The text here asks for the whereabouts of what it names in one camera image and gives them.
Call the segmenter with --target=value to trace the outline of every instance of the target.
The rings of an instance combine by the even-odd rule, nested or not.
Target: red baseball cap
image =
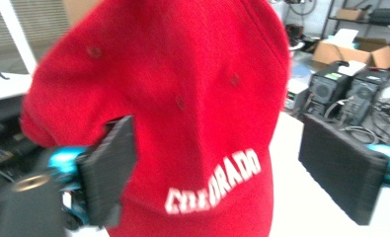
[[[265,0],[105,0],[39,63],[21,125],[45,147],[90,145],[134,116],[111,236],[267,236],[288,68]]]

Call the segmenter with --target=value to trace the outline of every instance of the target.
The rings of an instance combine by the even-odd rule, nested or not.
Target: desk
[[[9,79],[0,77],[0,100],[25,94],[32,84],[31,75],[3,73]]]
[[[274,181],[271,237],[390,237],[390,189],[381,189],[370,225],[355,224],[299,162],[302,129],[302,122],[280,114],[270,147]]]

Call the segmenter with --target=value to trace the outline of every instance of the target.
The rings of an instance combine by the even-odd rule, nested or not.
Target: electronic equipment
[[[379,89],[390,78],[390,71],[367,68],[353,78],[346,97],[351,98],[342,106],[341,120],[350,125],[360,125],[366,117]]]
[[[94,146],[45,150],[27,176],[1,192],[0,236],[57,237],[64,228],[118,224],[120,195],[136,162],[132,117],[108,127]]]
[[[287,95],[284,107],[292,112],[298,112],[305,104],[308,95],[308,85],[298,80],[287,82]]]
[[[336,61],[312,75],[309,87],[311,103],[305,108],[307,114],[323,116],[327,108],[345,97],[351,78],[340,73],[339,67],[348,65],[347,62]]]

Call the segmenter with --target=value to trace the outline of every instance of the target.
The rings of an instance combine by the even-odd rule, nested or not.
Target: white wall
[[[313,3],[309,2],[309,0],[305,0],[305,4],[294,4],[292,7],[297,10],[297,12],[301,11],[301,8],[304,8],[303,11],[307,12]],[[278,2],[274,3],[273,8],[274,10],[281,16],[281,19],[285,24],[299,24],[304,27],[304,33],[307,34],[316,34],[320,35],[322,34],[323,26],[325,19],[328,15],[328,10],[330,7],[330,3],[332,0],[312,0],[313,2],[316,1],[316,8],[315,10],[303,17],[303,20],[300,16],[294,14],[292,11],[288,10],[288,4],[284,2]],[[352,7],[353,5],[359,3],[361,0],[349,0],[348,7]],[[368,4],[372,5],[371,10],[376,6],[376,4],[381,1],[380,8],[390,8],[390,0],[367,0],[367,2],[362,3],[359,7],[364,7]],[[335,0],[335,4],[333,7],[333,11],[331,16],[334,16],[338,9],[341,8],[343,4],[342,0]],[[333,33],[333,29],[335,26],[336,21],[329,21],[327,25],[327,30],[325,31],[325,37],[327,35],[330,35]],[[377,26],[371,26],[368,34],[365,36],[365,30],[368,27],[368,25],[360,25],[355,23],[348,23],[348,22],[341,22],[339,25],[340,28],[350,28],[359,30],[359,36],[360,37],[369,37],[369,38],[386,38],[387,40],[390,40],[390,29],[385,27],[377,27]]]

